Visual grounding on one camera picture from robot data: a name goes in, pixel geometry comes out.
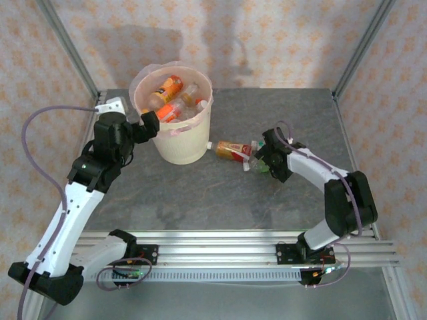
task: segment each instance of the plastic bottle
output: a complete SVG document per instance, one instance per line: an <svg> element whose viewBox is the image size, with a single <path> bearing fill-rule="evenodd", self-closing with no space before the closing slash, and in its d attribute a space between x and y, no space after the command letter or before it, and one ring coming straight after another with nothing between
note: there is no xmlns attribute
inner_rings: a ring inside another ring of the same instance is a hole
<svg viewBox="0 0 427 320"><path fill-rule="evenodd" d="M201 113L207 107L207 101L203 99L197 99L195 101L195 110L197 113Z"/></svg>
<svg viewBox="0 0 427 320"><path fill-rule="evenodd" d="M255 158L255 155L251 155L249 160L243 162L244 171L253 171L256 173L265 173L270 170L270 168L262 160Z"/></svg>
<svg viewBox="0 0 427 320"><path fill-rule="evenodd" d="M193 83L189 85L177 99L164 105L156 112L160 122L170 122L173 119L177 119L183 111L185 111L185 108L194 106L198 91L199 86Z"/></svg>
<svg viewBox="0 0 427 320"><path fill-rule="evenodd" d="M258 160L255 158L255 154L258 150L262 148L264 142L260 141L252 141L252 152L249 159L245 159L243 161L243 170L244 171L253 171L256 173L265 173L269 172L270 168L264 163L262 160Z"/></svg>
<svg viewBox="0 0 427 320"><path fill-rule="evenodd" d="M181 78L171 75L159 89L148 96L147 108L152 111L161 109L166 103L169 103L177 96L182 87Z"/></svg>
<svg viewBox="0 0 427 320"><path fill-rule="evenodd" d="M239 162L248 161L252 153L251 145L227 141L220 141L218 143L208 142L207 149L215 151L218 157Z"/></svg>

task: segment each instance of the patterned wallpaper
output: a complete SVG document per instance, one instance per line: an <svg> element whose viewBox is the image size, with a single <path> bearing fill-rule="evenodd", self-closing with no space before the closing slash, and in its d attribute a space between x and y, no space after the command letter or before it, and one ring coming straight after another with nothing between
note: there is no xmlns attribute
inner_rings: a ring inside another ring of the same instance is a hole
<svg viewBox="0 0 427 320"><path fill-rule="evenodd" d="M381 234L398 241L411 297L427 315L427 1L396 2L340 109Z"/></svg>
<svg viewBox="0 0 427 320"><path fill-rule="evenodd" d="M333 88L381 0L52 0L99 89L181 59L214 87Z"/></svg>
<svg viewBox="0 0 427 320"><path fill-rule="evenodd" d="M57 191L38 174L21 147L21 127L35 110L93 101L34 0L0 5L0 319L16 319L22 286L7 277L44 234L59 204ZM52 111L33 121L29 148L36 161L65 182L85 113Z"/></svg>

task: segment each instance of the metal base plate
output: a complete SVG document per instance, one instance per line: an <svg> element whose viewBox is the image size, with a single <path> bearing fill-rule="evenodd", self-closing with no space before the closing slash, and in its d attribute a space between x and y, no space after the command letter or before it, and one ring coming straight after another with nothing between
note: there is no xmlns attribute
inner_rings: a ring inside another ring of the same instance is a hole
<svg viewBox="0 0 427 320"><path fill-rule="evenodd" d="M296 243L301 231L128 231L138 243L159 245L156 268L213 269L213 268L267 268L277 264L276 244ZM108 232L83 232L74 253L82 252L100 242ZM352 254L352 267L399 266L392 241L375 240L372 230L363 236L343 240ZM335 247L335 256L347 261L344 248ZM300 269L307 265L295 263L287 267Z"/></svg>
<svg viewBox="0 0 427 320"><path fill-rule="evenodd" d="M278 243L276 245L276 255L278 265L333 265L335 263L335 253L332 248L317 251L304 260L295 244Z"/></svg>
<svg viewBox="0 0 427 320"><path fill-rule="evenodd" d="M159 252L159 246L158 245L141 245L141 244L138 244L138 245L136 245L135 252L136 252L136 254L135 254L136 257L145 258L145 259L149 260L149 262L151 262L152 265L157 265L157 256L158 256L158 252ZM121 262L121 263L117 263L115 265L116 266L120 266L120 265L147 265L147 263L144 261L132 261L130 263Z"/></svg>

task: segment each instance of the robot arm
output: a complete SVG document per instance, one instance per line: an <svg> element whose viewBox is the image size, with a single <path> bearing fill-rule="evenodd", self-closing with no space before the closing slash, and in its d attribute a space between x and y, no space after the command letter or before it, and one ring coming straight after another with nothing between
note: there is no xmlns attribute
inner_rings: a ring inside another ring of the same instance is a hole
<svg viewBox="0 0 427 320"><path fill-rule="evenodd" d="M10 277L24 284L30 270L39 263L30 289L62 305L70 303L79 293L85 274L134 254L136 238L116 230L87 253L71 257L87 220L132 156L135 143L144 143L159 131L159 120L154 112L141 116L143 125L131 125L126 119L123 104L121 98L115 98L96 107L99 120L93 127L94 140L73 162L65 187L65 220L44 258L39 260L61 219L62 204L33 252L25 262L13 263L8 272Z"/></svg>
<svg viewBox="0 0 427 320"><path fill-rule="evenodd" d="M278 134L285 139L280 129ZM377 220L378 214L365 174L360 171L350 173L328 163L323 165L313 159L316 156L305 145L298 142L290 143L290 147L284 145L276 136L274 129L264 132L263 137L266 144L255 156L268 165L274 178L284 183L292 173L297 173L324 193L325 219L298 237L297 247L303 261L309 261L310 254L316 254L328 244L358 228L349 195L334 172L339 173L350 186L362 226Z"/></svg>

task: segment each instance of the bucket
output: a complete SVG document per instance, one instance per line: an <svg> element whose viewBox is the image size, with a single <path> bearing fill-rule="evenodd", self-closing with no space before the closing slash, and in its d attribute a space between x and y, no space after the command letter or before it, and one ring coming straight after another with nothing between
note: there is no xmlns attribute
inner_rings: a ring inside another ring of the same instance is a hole
<svg viewBox="0 0 427 320"><path fill-rule="evenodd" d="M177 75L180 77L184 89L190 83L199 85L199 98L207 101L203 111L194 118L179 123L160 123L160 131L157 137L153 139L157 150L166 161L176 165L187 165L200 159L206 152L211 123L211 106L214 102L212 84L203 73L191 67L176 65L176 62L173 64L157 65L158 69L149 72L139 82L133 99L131 89L129 94L134 107L141 115L141 111L147 108L145 104L148 96L157 90L168 76Z"/></svg>

